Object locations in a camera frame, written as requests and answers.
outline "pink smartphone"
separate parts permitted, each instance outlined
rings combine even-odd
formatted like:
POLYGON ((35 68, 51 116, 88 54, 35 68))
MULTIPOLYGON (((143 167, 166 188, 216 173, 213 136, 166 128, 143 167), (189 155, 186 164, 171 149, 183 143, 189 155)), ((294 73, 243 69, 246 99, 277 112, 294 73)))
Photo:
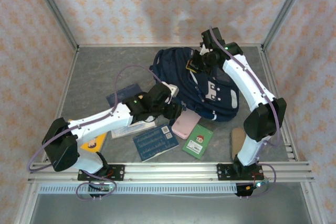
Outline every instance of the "pink smartphone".
POLYGON ((177 136, 187 139, 200 118, 201 116, 196 112, 186 109, 182 111, 181 115, 176 119, 172 126, 172 131, 177 136))

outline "yellow book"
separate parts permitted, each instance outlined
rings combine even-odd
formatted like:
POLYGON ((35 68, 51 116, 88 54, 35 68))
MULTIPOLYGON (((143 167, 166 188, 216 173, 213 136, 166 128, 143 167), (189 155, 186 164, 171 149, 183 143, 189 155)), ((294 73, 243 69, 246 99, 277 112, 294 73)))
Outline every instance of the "yellow book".
POLYGON ((93 153, 99 152, 101 150, 101 147, 103 146, 106 135, 107 135, 107 132, 97 136, 96 138, 90 140, 88 143, 83 144, 81 148, 88 152, 93 152, 93 153))

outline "gray floor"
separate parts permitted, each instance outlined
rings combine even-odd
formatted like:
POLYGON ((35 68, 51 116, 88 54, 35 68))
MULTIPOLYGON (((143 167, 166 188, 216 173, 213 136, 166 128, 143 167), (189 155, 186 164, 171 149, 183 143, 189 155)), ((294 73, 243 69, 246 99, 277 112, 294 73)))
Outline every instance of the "gray floor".
MULTIPOLYGON (((256 75, 267 86, 265 73, 260 62, 257 47, 243 47, 244 54, 256 75)), ((80 48, 66 96, 62 116, 80 119, 109 108, 106 96, 113 93, 113 82, 117 72, 129 64, 149 67, 159 47, 98 47, 80 48)), ((149 91, 155 82, 152 76, 141 68, 125 70, 118 80, 118 89, 138 83, 143 91, 149 91)), ((182 151, 185 140, 177 137, 180 145, 148 162, 229 162, 230 133, 235 127, 242 127, 250 111, 244 97, 240 96, 237 116, 226 123, 201 119, 199 124, 214 131, 214 135, 200 160, 182 151)), ((160 117, 158 125, 168 120, 160 117)), ((112 139, 108 137, 103 145, 102 154, 108 162, 140 162, 133 142, 133 135, 112 139)), ((267 147, 261 161, 287 161, 283 141, 278 148, 267 147)))
POLYGON ((102 202, 83 202, 74 195, 39 195, 30 223, 311 223, 299 183, 276 183, 274 190, 249 200, 202 196, 209 195, 113 195, 102 202))

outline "gray tabletop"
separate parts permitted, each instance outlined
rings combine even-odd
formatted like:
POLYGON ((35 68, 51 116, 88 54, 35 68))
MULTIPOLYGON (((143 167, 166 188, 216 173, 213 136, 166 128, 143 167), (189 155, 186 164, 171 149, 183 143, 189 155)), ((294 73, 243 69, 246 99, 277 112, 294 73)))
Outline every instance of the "gray tabletop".
MULTIPOLYGON (((87 47, 80 48, 73 70, 71 82, 65 99, 62 116, 68 119, 80 119, 109 108, 106 97, 114 92, 113 82, 117 73, 129 64, 148 67, 153 63, 159 47, 87 47)), ((244 54, 256 75, 267 87, 257 47, 242 47, 244 54)), ((155 84, 153 77, 141 68, 125 70, 118 80, 118 89, 138 83, 143 91, 149 91, 155 84)), ((239 112, 229 122, 214 122, 201 119, 199 124, 214 131, 201 159, 197 159, 182 150, 185 140, 176 137, 179 146, 150 159, 148 162, 230 162, 230 133, 235 127, 242 127, 250 114, 248 105, 240 94, 239 112)), ((162 116, 157 125, 168 123, 162 116)), ((132 134, 120 138, 111 138, 109 133, 101 153, 108 162, 140 162, 140 156, 132 134)), ((266 147, 261 161, 287 161, 287 153, 283 141, 277 148, 266 147)))

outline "barcode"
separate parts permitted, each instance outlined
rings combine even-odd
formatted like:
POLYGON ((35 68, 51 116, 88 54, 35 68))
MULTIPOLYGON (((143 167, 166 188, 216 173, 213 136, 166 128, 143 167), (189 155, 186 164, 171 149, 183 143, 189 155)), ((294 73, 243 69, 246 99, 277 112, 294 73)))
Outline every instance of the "barcode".
POLYGON ((163 134, 166 134, 166 133, 169 132, 168 126, 162 127, 161 130, 162 130, 163 134))
POLYGON ((167 137, 167 139, 170 139, 170 138, 173 137, 173 135, 172 135, 172 133, 169 132, 169 133, 166 134, 166 137, 167 137))

